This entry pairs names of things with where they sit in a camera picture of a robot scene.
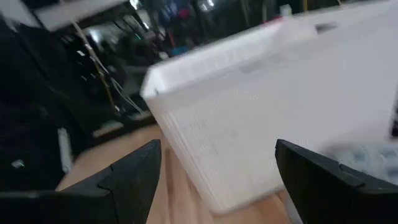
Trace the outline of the white plastic basket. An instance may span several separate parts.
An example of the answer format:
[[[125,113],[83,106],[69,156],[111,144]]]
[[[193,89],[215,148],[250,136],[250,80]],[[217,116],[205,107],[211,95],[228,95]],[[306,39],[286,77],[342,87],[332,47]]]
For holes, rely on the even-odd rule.
[[[385,141],[398,102],[398,0],[284,16],[151,66],[141,88],[212,212],[282,187],[278,139]]]

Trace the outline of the black aluminium table frame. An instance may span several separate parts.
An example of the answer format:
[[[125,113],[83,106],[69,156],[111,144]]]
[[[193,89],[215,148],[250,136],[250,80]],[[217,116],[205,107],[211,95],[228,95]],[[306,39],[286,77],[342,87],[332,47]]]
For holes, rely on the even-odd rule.
[[[142,115],[134,119],[128,116],[116,117],[94,130],[87,140],[87,146],[95,147],[153,124],[156,124],[156,120],[150,114]]]

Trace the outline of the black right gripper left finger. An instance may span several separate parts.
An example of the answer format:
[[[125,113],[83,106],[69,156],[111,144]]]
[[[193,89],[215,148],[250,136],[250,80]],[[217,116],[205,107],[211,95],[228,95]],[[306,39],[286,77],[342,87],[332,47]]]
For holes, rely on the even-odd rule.
[[[153,139],[61,191],[0,192],[0,224],[146,224],[161,161]]]

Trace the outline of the white printed wipes packet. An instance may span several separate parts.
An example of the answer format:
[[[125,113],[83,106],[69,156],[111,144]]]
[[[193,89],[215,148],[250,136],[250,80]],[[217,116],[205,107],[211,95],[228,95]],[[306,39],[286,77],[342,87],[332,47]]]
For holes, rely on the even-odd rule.
[[[327,147],[324,155],[398,185],[398,142],[340,142]]]

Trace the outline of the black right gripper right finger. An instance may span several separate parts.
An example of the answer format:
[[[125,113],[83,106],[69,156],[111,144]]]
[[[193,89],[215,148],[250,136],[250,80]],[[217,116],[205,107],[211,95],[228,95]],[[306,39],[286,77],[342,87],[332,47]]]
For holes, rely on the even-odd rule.
[[[283,139],[275,158],[303,224],[398,224],[398,185]]]

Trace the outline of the grey desk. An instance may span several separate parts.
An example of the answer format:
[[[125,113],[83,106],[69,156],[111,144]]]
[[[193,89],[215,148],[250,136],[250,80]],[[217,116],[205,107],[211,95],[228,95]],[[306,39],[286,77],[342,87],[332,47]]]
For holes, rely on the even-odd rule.
[[[119,19],[134,8],[129,0],[50,0],[30,8],[23,0],[0,0],[0,20],[16,29],[27,26],[58,32],[76,22],[86,28]]]

